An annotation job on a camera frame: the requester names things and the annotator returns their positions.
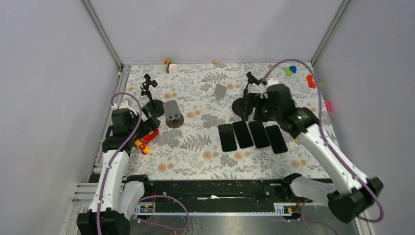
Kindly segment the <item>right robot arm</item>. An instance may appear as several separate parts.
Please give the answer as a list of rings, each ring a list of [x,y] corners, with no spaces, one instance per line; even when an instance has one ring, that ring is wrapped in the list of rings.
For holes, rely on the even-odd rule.
[[[356,167],[328,137],[314,113],[296,106],[288,87],[274,84],[264,93],[244,92],[238,115],[246,119],[252,111],[258,121],[277,122],[314,156],[332,181],[323,183],[293,173],[284,178],[287,184],[280,189],[285,201],[292,202],[298,197],[310,199],[327,206],[343,223],[351,222],[379,203],[383,182]]]

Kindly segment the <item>purple-edged black phone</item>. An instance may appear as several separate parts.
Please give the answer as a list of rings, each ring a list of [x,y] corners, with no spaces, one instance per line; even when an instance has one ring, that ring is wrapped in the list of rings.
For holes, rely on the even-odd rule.
[[[269,147],[269,139],[261,121],[250,121],[248,123],[251,135],[255,144],[255,147],[258,149]]]

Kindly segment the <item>black tripod stand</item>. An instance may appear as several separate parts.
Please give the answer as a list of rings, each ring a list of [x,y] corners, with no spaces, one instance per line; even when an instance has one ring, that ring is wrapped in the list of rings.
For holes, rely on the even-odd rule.
[[[243,95],[246,92],[249,92],[249,85],[255,84],[257,86],[259,85],[264,85],[264,81],[257,79],[255,76],[252,75],[252,72],[249,71],[246,74],[247,77],[247,85],[245,87],[245,89],[243,90],[243,94],[241,98],[237,98],[231,106],[232,111],[239,116],[240,118],[242,118],[242,106],[243,106]]]
[[[159,118],[164,114],[164,102],[159,99],[154,99],[150,91],[150,87],[152,86],[155,88],[158,86],[158,83],[155,79],[152,79],[148,73],[146,73],[143,77],[145,81],[140,86],[141,95],[149,98],[149,102],[145,105],[145,107],[154,117]]]

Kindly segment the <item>wooden-base grey phone stand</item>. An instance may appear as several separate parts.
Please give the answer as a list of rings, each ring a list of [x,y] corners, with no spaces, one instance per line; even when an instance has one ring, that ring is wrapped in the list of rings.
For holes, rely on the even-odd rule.
[[[184,123],[184,116],[181,114],[179,110],[179,106],[177,101],[171,100],[167,101],[163,104],[164,114],[166,117],[166,125],[169,128],[175,129],[179,128]]]

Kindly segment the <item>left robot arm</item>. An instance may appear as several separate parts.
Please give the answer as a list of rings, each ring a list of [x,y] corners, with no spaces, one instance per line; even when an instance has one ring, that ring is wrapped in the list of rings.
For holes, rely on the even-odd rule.
[[[76,221],[83,235],[128,235],[138,200],[146,201],[152,194],[146,175],[123,177],[135,141],[155,131],[161,122],[146,107],[140,111],[119,107],[111,119],[102,143],[103,169],[96,192]]]

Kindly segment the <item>teal phone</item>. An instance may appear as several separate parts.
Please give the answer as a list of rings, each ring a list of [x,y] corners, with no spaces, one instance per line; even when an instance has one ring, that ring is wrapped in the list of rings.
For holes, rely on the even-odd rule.
[[[287,145],[278,125],[267,126],[265,131],[274,154],[285,153],[288,151]]]

